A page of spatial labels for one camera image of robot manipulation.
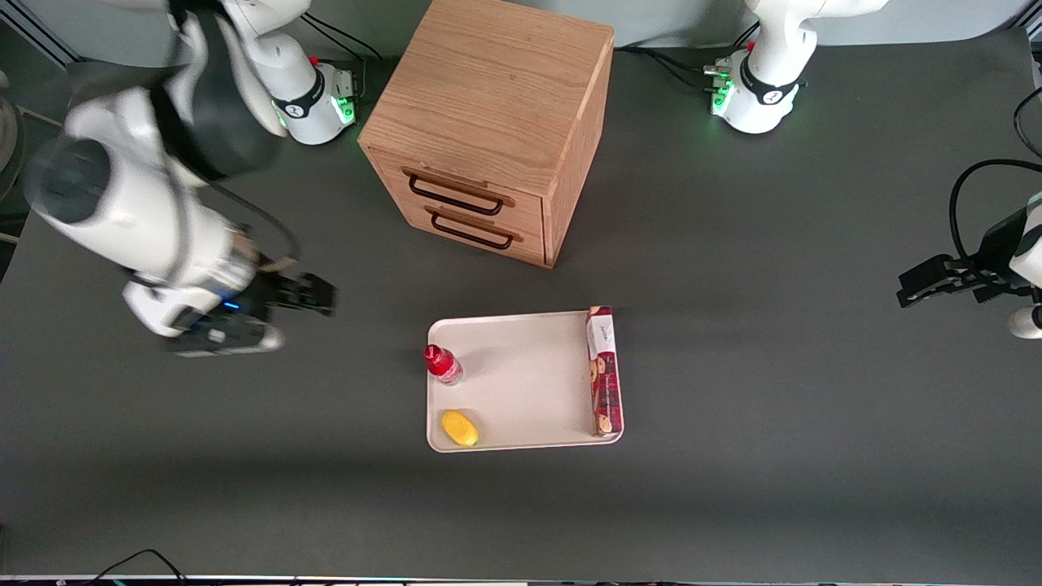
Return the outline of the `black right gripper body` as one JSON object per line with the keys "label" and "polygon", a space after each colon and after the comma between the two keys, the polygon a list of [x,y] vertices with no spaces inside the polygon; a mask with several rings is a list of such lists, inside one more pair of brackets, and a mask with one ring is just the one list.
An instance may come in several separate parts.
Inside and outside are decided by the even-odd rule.
{"label": "black right gripper body", "polygon": [[204,316],[206,326],[245,327],[269,324],[282,299],[287,279],[279,272],[257,272],[244,290],[225,296]]}

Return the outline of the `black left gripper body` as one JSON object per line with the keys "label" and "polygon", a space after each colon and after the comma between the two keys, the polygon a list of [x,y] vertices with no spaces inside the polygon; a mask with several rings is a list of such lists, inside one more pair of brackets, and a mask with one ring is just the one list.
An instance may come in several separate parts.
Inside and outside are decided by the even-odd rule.
{"label": "black left gripper body", "polygon": [[960,259],[953,264],[957,268],[954,278],[959,288],[1031,288],[1032,283],[1021,277],[1011,268],[1011,260],[1019,248],[1024,226],[1027,222],[1027,209],[1013,212],[994,224],[979,240],[979,249],[974,255],[966,255],[965,245],[961,241],[957,212],[952,213],[952,240],[957,245]]}

